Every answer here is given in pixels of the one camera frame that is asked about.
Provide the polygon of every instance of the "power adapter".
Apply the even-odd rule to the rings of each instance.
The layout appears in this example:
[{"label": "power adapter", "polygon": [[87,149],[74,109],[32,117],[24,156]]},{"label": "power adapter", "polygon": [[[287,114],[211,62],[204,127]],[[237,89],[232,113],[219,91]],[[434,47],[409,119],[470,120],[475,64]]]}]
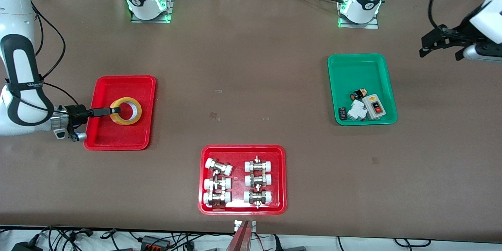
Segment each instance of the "power adapter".
[{"label": "power adapter", "polygon": [[14,245],[12,251],[43,251],[43,249],[36,246],[29,246],[28,242],[20,242]]}]

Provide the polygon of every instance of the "tape roll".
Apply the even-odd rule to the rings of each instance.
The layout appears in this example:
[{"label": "tape roll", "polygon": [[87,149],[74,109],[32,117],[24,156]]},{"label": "tape roll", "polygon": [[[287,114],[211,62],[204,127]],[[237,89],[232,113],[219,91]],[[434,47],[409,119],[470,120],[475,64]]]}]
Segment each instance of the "tape roll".
[{"label": "tape roll", "polygon": [[131,97],[123,97],[121,99],[115,100],[113,103],[111,103],[110,108],[116,108],[120,107],[122,104],[127,104],[133,109],[133,115],[127,120],[123,119],[118,115],[118,113],[113,113],[110,115],[110,118],[112,121],[115,122],[115,124],[120,124],[121,126],[128,126],[129,124],[134,124],[136,123],[140,118],[141,118],[141,105],[136,101],[136,99],[131,98]]}]

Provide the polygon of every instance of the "white floor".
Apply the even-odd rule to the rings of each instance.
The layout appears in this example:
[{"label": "white floor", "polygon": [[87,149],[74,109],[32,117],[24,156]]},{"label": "white floor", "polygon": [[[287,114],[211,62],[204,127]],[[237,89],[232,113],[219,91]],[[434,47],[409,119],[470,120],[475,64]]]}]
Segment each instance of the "white floor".
[{"label": "white floor", "polygon": [[[12,230],[0,233],[0,251],[10,251],[18,242],[29,242],[30,239],[38,233],[38,230]],[[75,242],[82,251],[116,251],[111,239],[102,240],[99,237],[103,231],[95,231],[92,237],[79,235]],[[133,233],[136,237],[150,235],[155,237],[170,236],[170,233]],[[51,239],[56,239],[57,233],[52,231]],[[264,250],[275,250],[276,243],[271,235],[262,238]],[[140,243],[132,238],[129,233],[117,232],[114,235],[117,246],[120,249],[133,248],[134,251],[140,250]],[[253,236],[251,241],[251,251],[262,251],[258,240]],[[297,236],[297,235],[279,235],[281,244],[284,249],[289,247],[305,246],[308,251],[340,251],[340,247],[336,241],[336,237],[327,236]],[[206,235],[197,240],[194,240],[195,251],[206,251],[208,249],[218,248],[219,251],[226,250],[230,243],[231,237],[210,236]],[[397,246],[390,238],[360,238],[360,237],[341,237],[342,246],[345,251],[408,251],[408,248]],[[420,245],[425,243],[423,240],[411,240],[411,244]],[[37,246],[44,251],[49,250],[48,240],[40,236]],[[59,244],[58,251],[61,250],[62,244]],[[71,250],[69,244],[66,246],[67,251]],[[502,251],[502,244],[487,244],[474,242],[441,242],[433,241],[428,247],[413,248],[420,251]]]}]

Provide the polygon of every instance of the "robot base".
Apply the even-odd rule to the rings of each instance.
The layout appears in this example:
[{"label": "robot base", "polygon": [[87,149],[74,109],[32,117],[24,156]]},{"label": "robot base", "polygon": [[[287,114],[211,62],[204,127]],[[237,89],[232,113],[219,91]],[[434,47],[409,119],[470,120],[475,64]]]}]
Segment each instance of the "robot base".
[{"label": "robot base", "polygon": [[167,7],[165,11],[160,13],[157,17],[150,19],[150,20],[141,20],[138,19],[132,12],[131,12],[131,22],[140,22],[140,23],[151,23],[151,24],[168,24],[171,22],[171,16],[173,13],[173,6],[174,6],[174,0],[160,0],[158,2],[159,5],[162,7]]}]

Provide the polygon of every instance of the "tabletop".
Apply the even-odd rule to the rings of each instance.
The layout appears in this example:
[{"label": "tabletop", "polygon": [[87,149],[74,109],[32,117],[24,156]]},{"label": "tabletop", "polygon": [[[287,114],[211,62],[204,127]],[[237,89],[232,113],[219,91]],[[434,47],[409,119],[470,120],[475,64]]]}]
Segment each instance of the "tabletop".
[{"label": "tabletop", "polygon": [[[456,48],[419,58],[428,0],[386,0],[377,30],[338,28],[323,0],[176,0],[170,24],[131,24],[121,0],[33,2],[67,44],[46,81],[80,103],[100,76],[156,77],[151,142],[95,152],[52,133],[1,137],[1,224],[231,232],[253,219],[258,233],[502,242],[502,67],[457,62]],[[436,0],[435,20],[453,27],[479,3]],[[46,26],[40,72],[61,47]],[[336,123],[326,60],[357,53],[386,58],[395,124]],[[208,144],[284,147],[285,213],[202,215]]]}]

